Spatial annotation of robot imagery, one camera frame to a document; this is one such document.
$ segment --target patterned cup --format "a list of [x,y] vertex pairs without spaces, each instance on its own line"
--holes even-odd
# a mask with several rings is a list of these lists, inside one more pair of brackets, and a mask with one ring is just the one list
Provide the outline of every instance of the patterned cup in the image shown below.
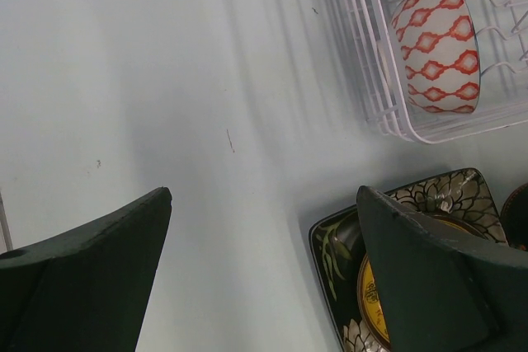
[[480,61],[465,0],[403,0],[391,25],[408,79],[407,101],[431,113],[473,113]]

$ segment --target stain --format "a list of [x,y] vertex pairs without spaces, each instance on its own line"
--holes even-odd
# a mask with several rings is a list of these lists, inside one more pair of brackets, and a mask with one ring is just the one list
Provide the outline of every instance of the stain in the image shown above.
[[233,153],[234,153],[233,142],[231,142],[231,137],[229,136],[229,130],[226,129],[225,132],[228,133],[229,146],[231,146],[231,150],[233,150]]

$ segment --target black round object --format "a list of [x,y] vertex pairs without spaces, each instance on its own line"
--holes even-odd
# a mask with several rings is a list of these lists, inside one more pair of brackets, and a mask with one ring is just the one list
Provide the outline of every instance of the black round object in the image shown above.
[[528,183],[513,191],[504,203],[501,224],[511,247],[528,250]]

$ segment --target white wire basket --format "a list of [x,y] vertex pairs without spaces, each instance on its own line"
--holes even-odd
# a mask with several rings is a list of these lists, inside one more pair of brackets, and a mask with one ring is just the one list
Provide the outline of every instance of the white wire basket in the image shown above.
[[441,143],[528,121],[528,0],[466,0],[482,76],[471,115],[435,115],[406,103],[406,77],[398,73],[400,49],[387,27],[401,1],[340,0],[346,13],[342,38],[356,49],[369,124],[382,134]]

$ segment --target table surface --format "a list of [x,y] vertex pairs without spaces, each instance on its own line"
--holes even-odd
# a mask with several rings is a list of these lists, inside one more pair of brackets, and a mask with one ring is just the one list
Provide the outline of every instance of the table surface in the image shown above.
[[500,207],[528,127],[438,146],[370,132],[325,0],[0,0],[0,188],[15,246],[160,185],[172,223],[138,351],[335,351],[317,220],[477,167]]

